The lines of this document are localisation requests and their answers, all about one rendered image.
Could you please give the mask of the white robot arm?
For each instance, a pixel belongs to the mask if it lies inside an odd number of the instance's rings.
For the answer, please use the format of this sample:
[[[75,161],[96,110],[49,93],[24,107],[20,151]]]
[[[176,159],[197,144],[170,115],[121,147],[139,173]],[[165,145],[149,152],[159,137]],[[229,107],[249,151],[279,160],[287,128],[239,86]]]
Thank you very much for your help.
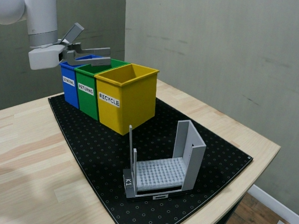
[[[27,20],[30,46],[59,44],[67,40],[72,44],[84,28],[75,23],[58,40],[56,0],[0,0],[0,24],[9,25]]]

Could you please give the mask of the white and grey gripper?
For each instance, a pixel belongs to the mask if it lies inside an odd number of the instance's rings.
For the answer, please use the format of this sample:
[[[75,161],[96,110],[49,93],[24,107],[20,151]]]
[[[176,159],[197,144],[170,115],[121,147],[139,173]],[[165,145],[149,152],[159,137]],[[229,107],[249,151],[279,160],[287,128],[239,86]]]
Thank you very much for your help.
[[[70,66],[91,64],[92,67],[110,66],[111,58],[93,58],[85,60],[75,60],[76,53],[95,53],[95,56],[111,55],[111,48],[82,49],[81,43],[70,44],[64,40],[60,44],[47,44],[42,46],[30,46],[34,49],[28,53],[30,68],[41,70],[57,67],[63,60],[67,59]]]

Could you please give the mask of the blue bin labelled general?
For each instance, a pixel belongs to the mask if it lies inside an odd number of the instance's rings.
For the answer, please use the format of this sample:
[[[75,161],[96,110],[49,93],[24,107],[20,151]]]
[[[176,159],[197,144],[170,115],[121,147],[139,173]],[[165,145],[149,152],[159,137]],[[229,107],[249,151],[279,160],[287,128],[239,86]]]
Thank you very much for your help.
[[[88,56],[77,58],[75,60],[93,59],[93,58],[103,58],[103,57],[95,56],[95,55],[88,55]],[[80,109],[76,71],[74,70],[74,68],[77,68],[77,67],[80,67],[83,65],[70,66],[67,63],[67,61],[60,63],[59,65],[61,66],[65,101],[67,101],[74,107]]]

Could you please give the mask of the green bin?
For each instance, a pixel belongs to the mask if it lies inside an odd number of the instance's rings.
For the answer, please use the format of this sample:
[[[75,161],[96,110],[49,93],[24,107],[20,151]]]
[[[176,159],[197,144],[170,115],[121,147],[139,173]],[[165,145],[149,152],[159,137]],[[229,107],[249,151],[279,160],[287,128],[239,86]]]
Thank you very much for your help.
[[[99,120],[97,82],[94,75],[131,63],[111,59],[110,66],[92,67],[91,64],[74,68],[77,77],[80,110],[95,120]]]

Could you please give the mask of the yellow recycle bin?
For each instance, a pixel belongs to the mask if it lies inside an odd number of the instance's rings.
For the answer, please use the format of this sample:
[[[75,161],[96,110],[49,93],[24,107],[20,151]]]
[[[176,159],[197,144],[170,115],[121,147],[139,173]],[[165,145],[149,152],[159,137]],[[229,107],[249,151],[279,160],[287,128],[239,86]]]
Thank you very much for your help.
[[[94,75],[100,123],[125,135],[154,117],[157,73],[131,63]]]

